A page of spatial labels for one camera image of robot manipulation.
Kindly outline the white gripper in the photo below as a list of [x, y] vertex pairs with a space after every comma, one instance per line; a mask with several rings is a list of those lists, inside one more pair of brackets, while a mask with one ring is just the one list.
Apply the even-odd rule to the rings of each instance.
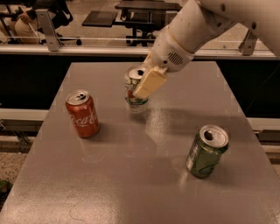
[[181, 47], [169, 27], [157, 36], [150, 53], [143, 61], [143, 78], [133, 91], [139, 99], [148, 98], [167, 81], [167, 70], [177, 72], [193, 60], [193, 54]]

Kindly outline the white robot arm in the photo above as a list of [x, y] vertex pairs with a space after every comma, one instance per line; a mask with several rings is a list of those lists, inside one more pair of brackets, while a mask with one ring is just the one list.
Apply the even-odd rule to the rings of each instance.
[[184, 68], [204, 44], [238, 23], [280, 56], [280, 0], [187, 0], [157, 36], [133, 95], [149, 97], [169, 72]]

